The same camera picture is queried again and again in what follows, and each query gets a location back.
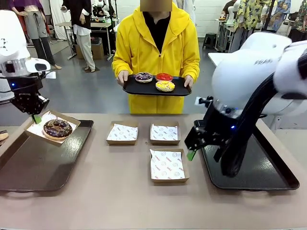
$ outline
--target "white wax paper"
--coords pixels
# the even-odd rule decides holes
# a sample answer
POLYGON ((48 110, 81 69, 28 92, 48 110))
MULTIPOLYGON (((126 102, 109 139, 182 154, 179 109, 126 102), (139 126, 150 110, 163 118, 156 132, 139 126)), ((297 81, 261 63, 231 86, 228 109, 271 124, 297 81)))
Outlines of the white wax paper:
POLYGON ((181 152, 150 150, 152 179, 174 180, 185 178, 181 161, 181 152))
POLYGON ((138 136, 138 128, 114 124, 107 140, 129 141, 136 140, 138 136))
MULTIPOLYGON (((29 131, 29 132, 31 132, 31 133, 33 133, 33 134, 36 134, 36 135, 38 135, 38 136, 40 136, 40 137, 43 137, 43 138, 46 138, 46 139, 48 139, 48 140, 52 140, 52 139, 49 139, 49 138, 47 138, 45 135, 44 135, 44 133, 43 133, 43 128, 44 128, 44 124, 46 123, 46 122, 48 122, 48 121, 50 121, 50 120, 54 120, 54 119, 56 119, 56 120, 64 120, 64 119, 62 119, 62 118, 60 118, 60 117, 58 117, 58 116, 55 116, 54 114, 52 114, 51 113, 51 111, 49 111, 49 112, 47 112, 47 113, 45 113, 43 116, 42 116, 42 121, 39 123, 39 124, 35 124, 35 123, 33 123, 28 129, 27 129, 27 131, 29 131)), ((77 128, 77 126, 74 124, 74 123, 72 123, 72 122, 69 122, 69 121, 67 121, 69 124, 70 124, 70 126, 72 127, 72 131, 74 131, 76 128, 77 128)), ((52 141, 55 141, 55 142, 58 142, 58 143, 64 143, 64 141, 65 141, 66 139, 64 139, 64 140, 52 140, 52 141)))
POLYGON ((152 125, 151 140, 178 140, 178 127, 152 125))

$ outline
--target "black tray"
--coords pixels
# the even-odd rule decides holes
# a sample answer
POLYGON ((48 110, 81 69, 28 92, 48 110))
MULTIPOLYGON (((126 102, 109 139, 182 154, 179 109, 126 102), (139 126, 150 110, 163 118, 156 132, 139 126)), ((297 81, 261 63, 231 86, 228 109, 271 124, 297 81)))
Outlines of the black tray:
POLYGON ((62 188, 94 123, 80 121, 61 147, 23 132, 0 158, 0 191, 25 193, 62 188))
POLYGON ((213 156, 217 146, 202 149, 212 183, 221 189, 274 191, 295 190, 299 181, 275 149, 256 128, 249 139, 239 174, 234 178, 222 175, 221 165, 213 156))
POLYGON ((157 90, 155 76, 150 83, 139 83, 135 80, 135 75, 129 75, 125 82, 123 90, 129 94, 137 95, 152 95, 152 96, 188 96, 191 94, 191 88, 184 87, 184 78, 173 77, 172 82, 175 84, 175 89, 172 92, 162 92, 157 90))

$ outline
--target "patterned shirt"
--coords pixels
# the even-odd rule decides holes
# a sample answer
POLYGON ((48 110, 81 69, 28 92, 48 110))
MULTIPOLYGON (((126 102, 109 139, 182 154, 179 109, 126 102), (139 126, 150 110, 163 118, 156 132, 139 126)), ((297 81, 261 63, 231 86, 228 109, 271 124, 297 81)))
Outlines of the patterned shirt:
POLYGON ((279 30, 280 26, 282 25, 284 21, 285 15, 287 13, 290 13, 290 7, 291 7, 291 0, 278 0, 275 14, 277 13, 281 13, 281 14, 275 17, 275 21, 273 22, 273 25, 272 25, 272 30, 276 32, 279 30))
POLYGON ((299 8, 296 21, 293 25, 294 29, 297 29, 299 31, 303 30, 303 21, 306 14, 307 14, 307 0, 303 0, 301 7, 299 8))
POLYGON ((235 29, 243 27, 250 30, 256 27, 260 22, 262 8, 269 4, 270 0, 241 0, 239 10, 236 16, 235 29))

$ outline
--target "hand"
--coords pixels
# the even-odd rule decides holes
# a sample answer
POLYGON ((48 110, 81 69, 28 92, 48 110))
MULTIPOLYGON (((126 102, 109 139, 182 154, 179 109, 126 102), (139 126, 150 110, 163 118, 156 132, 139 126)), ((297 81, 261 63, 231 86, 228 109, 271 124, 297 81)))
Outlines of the hand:
POLYGON ((186 80, 184 82, 184 87, 189 86, 190 88, 192 88, 194 84, 194 79, 190 75, 187 75, 184 79, 186 80))
POLYGON ((22 11, 22 12, 19 12, 18 15, 26 17, 28 16, 28 13, 26 11, 22 11))
POLYGON ((128 80, 128 75, 129 71, 127 70, 122 70, 119 72, 118 77, 117 77, 117 83, 120 86, 124 86, 124 82, 128 80))
POLYGON ((44 23, 46 23, 46 17, 44 16, 44 14, 43 14, 43 13, 41 13, 41 14, 42 14, 42 17, 43 17, 44 23))
POLYGON ((81 22, 82 25, 85 24, 85 16, 84 16, 83 13, 81 13, 81 15, 80 15, 80 22, 81 22))

